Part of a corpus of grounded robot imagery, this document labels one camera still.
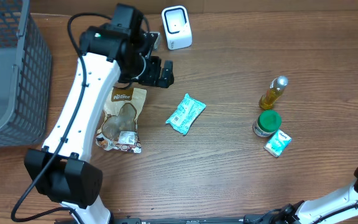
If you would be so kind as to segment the green lid white jar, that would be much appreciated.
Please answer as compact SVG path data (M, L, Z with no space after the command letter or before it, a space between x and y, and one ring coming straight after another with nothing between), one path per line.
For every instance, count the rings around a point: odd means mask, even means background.
M269 137L277 132L282 124L281 116L274 110L265 110L253 123L253 131L259 137Z

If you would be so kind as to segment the teal tissue pack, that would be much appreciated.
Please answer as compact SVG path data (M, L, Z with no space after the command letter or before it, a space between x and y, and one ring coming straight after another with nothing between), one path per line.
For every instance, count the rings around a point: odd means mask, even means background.
M264 149L271 153L271 155L280 157L285 148L290 144L291 140L292 138L288 134L279 129L266 142Z
M166 124L186 136L190 130L191 125L197 117L204 111L206 105L194 98L188 93L185 94L184 99L177 106L175 112L166 120Z

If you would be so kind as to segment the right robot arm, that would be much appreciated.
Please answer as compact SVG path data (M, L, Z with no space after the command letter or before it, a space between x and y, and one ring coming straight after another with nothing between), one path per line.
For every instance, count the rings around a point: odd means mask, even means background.
M270 223L339 223L358 216L358 168L355 180L324 197L287 205Z

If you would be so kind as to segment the snack packet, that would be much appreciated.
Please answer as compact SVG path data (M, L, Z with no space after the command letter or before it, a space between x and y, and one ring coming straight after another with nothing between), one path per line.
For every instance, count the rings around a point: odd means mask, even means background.
M137 121L146 96L147 90L141 88L113 88L104 104L104 122L97 130L96 145L105 151L140 154Z

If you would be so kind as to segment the yellow liquid bottle silver cap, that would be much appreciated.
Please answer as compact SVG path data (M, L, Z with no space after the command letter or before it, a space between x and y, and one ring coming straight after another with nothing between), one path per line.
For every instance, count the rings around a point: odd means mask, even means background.
M288 78L286 76L279 76L275 78L268 90L259 100L259 106L264 110L271 110L274 103L282 96L285 88L288 85Z

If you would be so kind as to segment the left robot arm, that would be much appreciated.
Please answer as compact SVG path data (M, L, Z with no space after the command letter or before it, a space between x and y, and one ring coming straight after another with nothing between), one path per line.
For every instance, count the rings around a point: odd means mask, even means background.
M168 88L174 82L172 62L152 55L157 35L142 29L147 23L135 7L118 4L107 23L72 40L78 64L68 98L42 148L25 155L30 189L57 202L73 223L114 222L99 195L103 173L90 164L94 133L113 86Z

